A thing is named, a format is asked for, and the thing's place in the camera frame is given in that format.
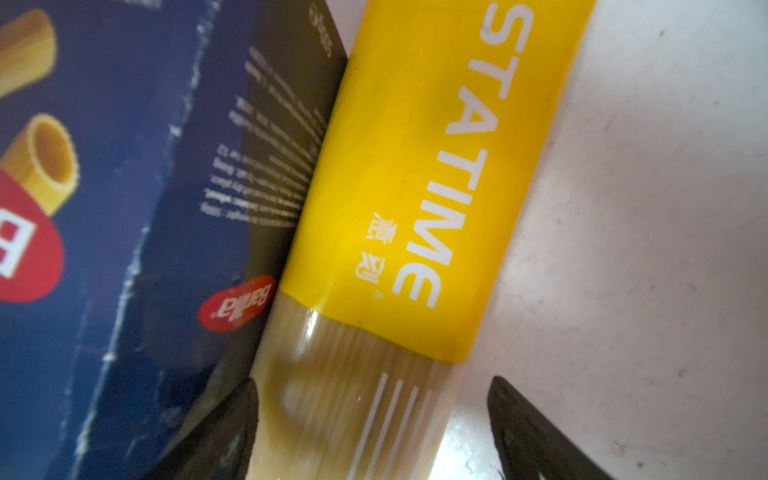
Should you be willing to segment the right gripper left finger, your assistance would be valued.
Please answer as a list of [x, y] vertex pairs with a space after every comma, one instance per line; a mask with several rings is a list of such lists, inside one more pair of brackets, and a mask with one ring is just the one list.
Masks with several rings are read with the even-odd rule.
[[247, 378], [144, 477], [245, 479], [258, 429], [258, 411], [257, 387]]

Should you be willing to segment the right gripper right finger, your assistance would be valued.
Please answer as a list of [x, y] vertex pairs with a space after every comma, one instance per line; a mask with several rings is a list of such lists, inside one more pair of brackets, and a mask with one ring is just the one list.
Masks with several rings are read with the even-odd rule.
[[611, 479], [505, 378], [492, 379], [487, 408], [505, 479]]

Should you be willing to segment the blue Barilla rigatoni box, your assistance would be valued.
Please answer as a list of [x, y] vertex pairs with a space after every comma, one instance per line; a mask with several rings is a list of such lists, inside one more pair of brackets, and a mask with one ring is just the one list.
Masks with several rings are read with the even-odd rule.
[[2, 3], [3, 478], [143, 478], [246, 379], [346, 63], [324, 1]]

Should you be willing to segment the yellow Pastatime bag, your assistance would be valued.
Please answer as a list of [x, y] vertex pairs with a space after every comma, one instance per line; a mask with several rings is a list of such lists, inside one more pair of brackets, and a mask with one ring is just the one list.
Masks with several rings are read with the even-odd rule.
[[251, 479], [430, 475], [590, 1], [371, 1], [251, 371]]

